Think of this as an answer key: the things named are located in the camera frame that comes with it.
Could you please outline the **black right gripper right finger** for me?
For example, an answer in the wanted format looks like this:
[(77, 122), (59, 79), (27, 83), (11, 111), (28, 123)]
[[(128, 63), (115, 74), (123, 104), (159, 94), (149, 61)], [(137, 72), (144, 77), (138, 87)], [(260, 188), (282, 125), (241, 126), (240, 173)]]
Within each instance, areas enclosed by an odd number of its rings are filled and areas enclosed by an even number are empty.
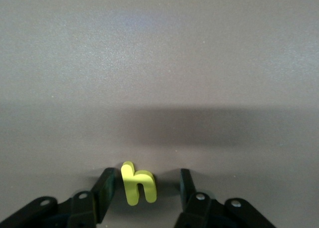
[(189, 169), (180, 170), (182, 212), (176, 228), (273, 228), (248, 201), (230, 198), (224, 204), (196, 190)]

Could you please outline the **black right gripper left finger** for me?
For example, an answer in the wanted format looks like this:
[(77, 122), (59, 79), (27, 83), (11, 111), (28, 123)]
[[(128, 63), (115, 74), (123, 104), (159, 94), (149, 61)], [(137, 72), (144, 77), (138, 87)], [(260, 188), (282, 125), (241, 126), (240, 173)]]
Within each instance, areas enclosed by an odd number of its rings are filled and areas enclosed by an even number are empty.
[(93, 188), (62, 203), (39, 197), (4, 219), (2, 228), (95, 228), (103, 221), (115, 192), (115, 169), (106, 168)]

